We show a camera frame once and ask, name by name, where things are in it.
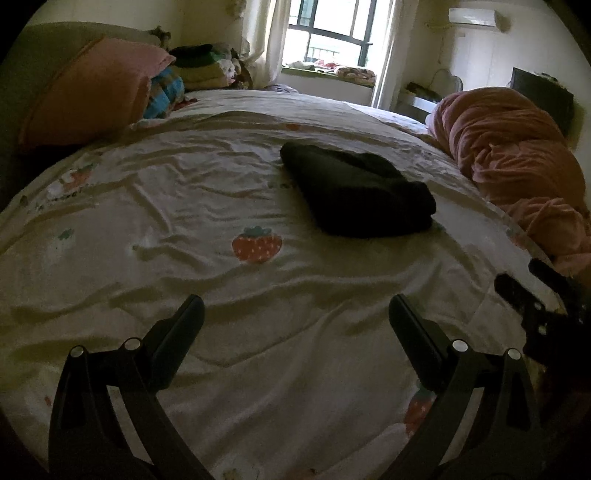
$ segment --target blue plaid pillow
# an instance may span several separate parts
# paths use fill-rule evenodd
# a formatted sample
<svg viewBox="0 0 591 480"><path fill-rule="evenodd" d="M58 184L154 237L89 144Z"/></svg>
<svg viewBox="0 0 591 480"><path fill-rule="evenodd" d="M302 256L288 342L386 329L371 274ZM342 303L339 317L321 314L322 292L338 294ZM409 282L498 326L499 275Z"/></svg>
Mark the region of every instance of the blue plaid pillow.
<svg viewBox="0 0 591 480"><path fill-rule="evenodd" d="M184 99L183 79L166 67L152 79L150 99L144 118L165 118Z"/></svg>

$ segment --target black window frame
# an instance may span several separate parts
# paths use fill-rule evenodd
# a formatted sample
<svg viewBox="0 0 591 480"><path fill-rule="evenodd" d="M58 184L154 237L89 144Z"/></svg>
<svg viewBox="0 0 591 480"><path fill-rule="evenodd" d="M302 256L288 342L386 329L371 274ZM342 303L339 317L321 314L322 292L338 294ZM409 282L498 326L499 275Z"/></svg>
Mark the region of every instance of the black window frame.
<svg viewBox="0 0 591 480"><path fill-rule="evenodd" d="M369 42L369 39L371 38L372 27L374 26L375 7L376 7L376 4L378 3L378 0L371 0L371 3L369 4L368 22L365 27L365 36L364 36L363 40L358 40L357 38L353 37L353 31L355 29L355 22L357 21L357 13L359 11L359 0L355 0L355 10L354 10L354 14L353 14L353 21L351 23L351 30L349 32L349 35L343 35L341 33L331 32L330 30L322 30L321 28L314 28L314 23L316 22L316 9L318 8L319 0L312 0L312 1L313 1L313 4L312 4L312 10L311 10L311 14L310 14L310 22L309 22L310 24L309 25L301 25L302 14L303 14L304 4L306 3L306 0L301 0L301 2L300 2L300 11L298 12L297 23L295 25L289 24L289 28L292 30L301 30L301 31L308 32L308 44L306 45L306 53L305 53L305 57L303 58L303 60L305 61L306 58L308 58L308 52L310 51L310 40L312 38L312 35L315 34L315 35L322 35L323 37L334 38L335 40L342 40L342 41L345 41L348 43L353 43L355 45L361 46L361 52L359 53L358 66L366 67L367 61L368 61L369 48L372 45Z"/></svg>

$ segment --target black folded clothing on stack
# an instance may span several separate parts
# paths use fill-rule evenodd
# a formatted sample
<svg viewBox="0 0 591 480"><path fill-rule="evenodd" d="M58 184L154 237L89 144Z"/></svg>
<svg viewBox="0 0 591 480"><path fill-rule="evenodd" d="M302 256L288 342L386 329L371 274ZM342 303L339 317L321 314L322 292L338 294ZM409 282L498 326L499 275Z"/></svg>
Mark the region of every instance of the black folded clothing on stack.
<svg viewBox="0 0 591 480"><path fill-rule="evenodd" d="M287 142L281 159L316 222L331 235L407 235L431 227L437 210L427 186L408 181L385 158Z"/></svg>

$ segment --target curtain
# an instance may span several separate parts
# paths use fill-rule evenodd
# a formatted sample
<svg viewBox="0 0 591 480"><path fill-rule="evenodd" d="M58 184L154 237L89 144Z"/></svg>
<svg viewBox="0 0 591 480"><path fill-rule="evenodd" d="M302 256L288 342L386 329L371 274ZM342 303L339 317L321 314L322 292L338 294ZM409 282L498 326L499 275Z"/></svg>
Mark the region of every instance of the curtain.
<svg viewBox="0 0 591 480"><path fill-rule="evenodd" d="M291 0L248 0L242 26L242 51L255 88L272 83L281 71Z"/></svg>
<svg viewBox="0 0 591 480"><path fill-rule="evenodd" d="M418 0L390 0L388 28L382 46L383 63L377 73L371 106L390 110L400 93Z"/></svg>

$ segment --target white wall-mounted air conditioner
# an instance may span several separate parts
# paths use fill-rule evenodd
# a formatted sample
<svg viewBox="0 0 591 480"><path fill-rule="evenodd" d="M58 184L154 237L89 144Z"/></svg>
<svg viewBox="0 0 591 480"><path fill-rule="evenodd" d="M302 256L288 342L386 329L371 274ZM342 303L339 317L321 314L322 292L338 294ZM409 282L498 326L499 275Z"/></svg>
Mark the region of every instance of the white wall-mounted air conditioner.
<svg viewBox="0 0 591 480"><path fill-rule="evenodd" d="M499 12L485 8L450 8L449 21L456 25L492 27L502 30L502 17Z"/></svg>

